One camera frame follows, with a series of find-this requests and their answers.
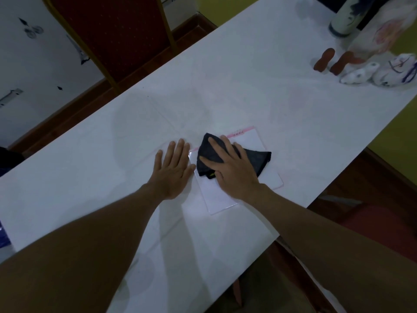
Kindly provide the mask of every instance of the finger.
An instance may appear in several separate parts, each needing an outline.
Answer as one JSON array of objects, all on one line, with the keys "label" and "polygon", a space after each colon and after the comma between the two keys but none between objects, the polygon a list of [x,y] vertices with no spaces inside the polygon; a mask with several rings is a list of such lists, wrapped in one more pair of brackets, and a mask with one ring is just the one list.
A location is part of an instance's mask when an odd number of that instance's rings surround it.
[{"label": "finger", "polygon": [[154,172],[162,167],[162,150],[158,150],[155,155]]},{"label": "finger", "polygon": [[244,148],[240,146],[240,144],[238,144],[237,142],[234,142],[233,145],[236,146],[237,150],[240,152],[240,158],[249,162],[249,158],[248,158],[248,154],[246,153],[246,150],[244,150]]},{"label": "finger", "polygon": [[180,138],[177,144],[177,148],[174,151],[174,155],[172,156],[171,163],[169,164],[171,167],[177,167],[178,162],[180,161],[183,148],[184,148],[184,140]]},{"label": "finger", "polygon": [[200,160],[202,163],[204,163],[208,168],[213,170],[220,170],[222,168],[222,163],[213,162],[211,160],[208,160],[207,158],[200,156]]},{"label": "finger", "polygon": [[232,157],[234,159],[238,159],[239,156],[235,152],[232,144],[230,143],[230,140],[224,135],[220,136],[220,138],[224,142],[224,144],[226,145],[226,149],[227,149],[227,152],[229,153],[230,157]]},{"label": "finger", "polygon": [[225,152],[224,149],[220,147],[213,138],[209,137],[208,141],[211,147],[213,147],[214,151],[219,155],[220,158],[223,159],[224,162],[230,159],[230,156],[227,154],[227,152]]},{"label": "finger", "polygon": [[224,179],[223,179],[222,173],[220,171],[215,171],[214,174],[216,175],[216,179],[217,179],[218,185],[222,189],[224,189],[225,184],[224,184]]},{"label": "finger", "polygon": [[175,142],[172,141],[169,143],[168,149],[166,150],[164,162],[162,163],[162,168],[166,168],[171,163],[172,154],[174,153]]},{"label": "finger", "polygon": [[178,163],[178,166],[181,169],[185,169],[187,168],[188,165],[188,153],[190,152],[190,144],[189,143],[185,143],[184,148],[183,148],[183,153],[181,154],[181,158],[180,158],[180,162]]},{"label": "finger", "polygon": [[190,177],[193,175],[195,170],[195,164],[191,164],[189,165],[183,173],[182,179],[184,180],[185,183],[188,182],[188,179],[190,179]]}]

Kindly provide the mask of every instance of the table top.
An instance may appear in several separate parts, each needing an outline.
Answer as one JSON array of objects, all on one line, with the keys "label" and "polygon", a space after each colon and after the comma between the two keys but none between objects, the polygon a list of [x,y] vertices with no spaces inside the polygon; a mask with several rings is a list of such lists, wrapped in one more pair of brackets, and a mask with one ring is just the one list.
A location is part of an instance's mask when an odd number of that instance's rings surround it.
[{"label": "table top", "polygon": [[[138,189],[165,142],[250,125],[277,193],[307,207],[417,93],[313,71],[326,48],[341,52],[333,15],[316,0],[259,0],[4,175],[16,250]],[[109,312],[202,312],[277,236],[242,204],[211,216],[193,177],[155,211]]]}]

